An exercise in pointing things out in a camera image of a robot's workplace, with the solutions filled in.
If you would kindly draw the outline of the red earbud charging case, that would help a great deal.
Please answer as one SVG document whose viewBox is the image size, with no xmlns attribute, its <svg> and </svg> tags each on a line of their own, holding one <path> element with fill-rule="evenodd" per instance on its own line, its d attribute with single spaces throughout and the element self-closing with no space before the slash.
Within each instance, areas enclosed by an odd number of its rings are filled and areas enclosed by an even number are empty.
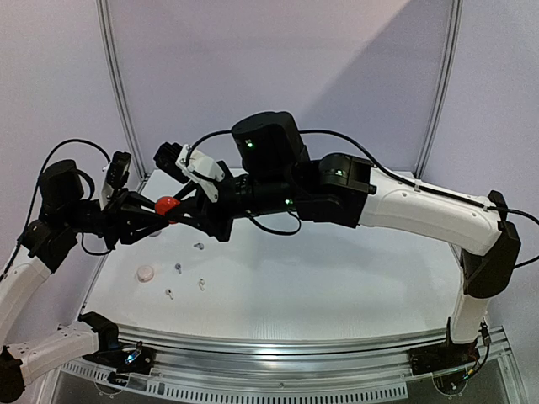
<svg viewBox="0 0 539 404">
<path fill-rule="evenodd" d="M 158 215 L 165 216 L 170 210 L 180 205 L 180 201 L 172 196 L 163 196 L 157 200 L 154 210 Z"/>
</svg>

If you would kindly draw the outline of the pink-white earbud charging case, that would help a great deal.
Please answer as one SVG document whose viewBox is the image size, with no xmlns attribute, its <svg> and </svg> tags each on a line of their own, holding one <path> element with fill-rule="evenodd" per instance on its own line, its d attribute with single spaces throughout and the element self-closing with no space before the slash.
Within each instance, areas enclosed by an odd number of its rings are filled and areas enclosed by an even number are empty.
<svg viewBox="0 0 539 404">
<path fill-rule="evenodd" d="M 155 270 L 150 265 L 142 265 L 136 271 L 136 278 L 141 283 L 151 281 L 155 276 Z"/>
</svg>

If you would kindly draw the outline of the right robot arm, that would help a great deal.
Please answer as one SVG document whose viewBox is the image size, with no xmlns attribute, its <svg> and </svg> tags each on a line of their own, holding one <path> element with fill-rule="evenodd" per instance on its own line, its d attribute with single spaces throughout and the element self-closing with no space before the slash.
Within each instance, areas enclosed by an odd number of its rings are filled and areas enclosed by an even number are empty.
<svg viewBox="0 0 539 404">
<path fill-rule="evenodd" d="M 200 150 L 163 146 L 162 169 L 183 184 L 167 216 L 225 242 L 237 218 L 287 212 L 300 221 L 406 231 L 460 248 L 461 281 L 447 339 L 435 359 L 454 366 L 475 341 L 489 302 L 508 285 L 521 240 L 504 196 L 470 196 L 400 176 L 365 147 L 313 159 L 287 112 L 262 112 L 227 130 L 243 174 Z"/>
</svg>

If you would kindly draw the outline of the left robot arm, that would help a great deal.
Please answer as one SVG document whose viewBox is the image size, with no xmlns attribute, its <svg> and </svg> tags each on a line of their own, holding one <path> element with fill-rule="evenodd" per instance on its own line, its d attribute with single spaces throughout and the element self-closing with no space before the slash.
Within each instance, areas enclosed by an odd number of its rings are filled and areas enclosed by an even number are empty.
<svg viewBox="0 0 539 404">
<path fill-rule="evenodd" d="M 1 277 L 1 401 L 17 401 L 25 388 L 54 368 L 85 358 L 120 375 L 149 375 L 156 352 L 142 342 L 119 340 L 118 326 L 90 311 L 45 338 L 8 343 L 9 334 L 32 295 L 61 266 L 84 234 L 104 239 L 108 249 L 131 245 L 168 226 L 153 202 L 125 187 L 127 164 L 113 162 L 99 199 L 84 198 L 83 173 L 71 160 L 56 162 L 38 177 L 41 208 L 19 239 L 14 259 Z"/>
</svg>

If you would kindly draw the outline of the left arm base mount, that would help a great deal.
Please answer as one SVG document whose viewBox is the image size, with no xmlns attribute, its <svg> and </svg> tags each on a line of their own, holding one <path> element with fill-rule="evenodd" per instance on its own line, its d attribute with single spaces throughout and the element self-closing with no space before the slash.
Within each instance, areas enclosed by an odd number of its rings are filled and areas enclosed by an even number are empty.
<svg viewBox="0 0 539 404">
<path fill-rule="evenodd" d="M 136 344 L 121 344 L 109 351 L 83 355 L 88 362 L 114 368 L 118 374 L 150 375 L 157 351 L 142 341 Z"/>
</svg>

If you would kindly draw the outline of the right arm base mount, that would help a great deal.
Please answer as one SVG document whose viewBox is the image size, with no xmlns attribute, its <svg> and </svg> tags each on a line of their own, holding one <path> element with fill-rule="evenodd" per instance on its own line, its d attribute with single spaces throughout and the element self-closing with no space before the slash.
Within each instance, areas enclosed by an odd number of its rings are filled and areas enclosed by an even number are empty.
<svg viewBox="0 0 539 404">
<path fill-rule="evenodd" d="M 460 344 L 446 338 L 441 343 L 411 348 L 407 357 L 413 375 L 426 375 L 475 363 L 480 355 L 477 339 Z"/>
</svg>

